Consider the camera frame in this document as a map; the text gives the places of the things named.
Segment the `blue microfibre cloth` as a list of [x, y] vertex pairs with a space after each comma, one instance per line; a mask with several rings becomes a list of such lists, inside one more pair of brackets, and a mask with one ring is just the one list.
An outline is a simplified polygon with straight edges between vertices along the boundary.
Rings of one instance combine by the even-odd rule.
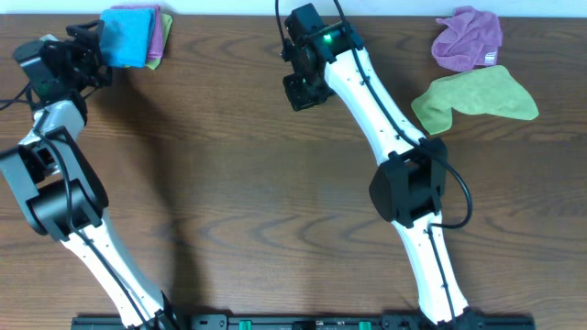
[[141, 68], [145, 65], [155, 27], [155, 9], [106, 9], [100, 50], [107, 66]]

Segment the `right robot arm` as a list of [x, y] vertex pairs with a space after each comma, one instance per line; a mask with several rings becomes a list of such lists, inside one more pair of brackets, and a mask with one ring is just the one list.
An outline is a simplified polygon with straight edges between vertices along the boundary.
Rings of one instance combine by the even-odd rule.
[[446, 176], [462, 189], [471, 216], [471, 192], [447, 161], [444, 143], [428, 139], [404, 116], [373, 69], [357, 30], [342, 17], [326, 24], [313, 4], [277, 21], [282, 59], [293, 73], [282, 80], [294, 111], [337, 95], [367, 138], [377, 163], [369, 194], [397, 230], [406, 250], [424, 317], [436, 328], [461, 329], [469, 307], [452, 270], [443, 232]]

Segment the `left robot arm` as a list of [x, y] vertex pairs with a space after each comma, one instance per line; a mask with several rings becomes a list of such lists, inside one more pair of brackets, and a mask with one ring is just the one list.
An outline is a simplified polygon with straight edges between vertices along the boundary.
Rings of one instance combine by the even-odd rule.
[[28, 84], [3, 108], [26, 104], [32, 127], [1, 154], [1, 172], [30, 227], [69, 249], [114, 303], [119, 320], [106, 329], [186, 329], [162, 290], [139, 269], [116, 233], [109, 200], [76, 139], [87, 124], [83, 90], [112, 82], [100, 50], [105, 23], [66, 28], [68, 39], [47, 35], [18, 47], [13, 58]]

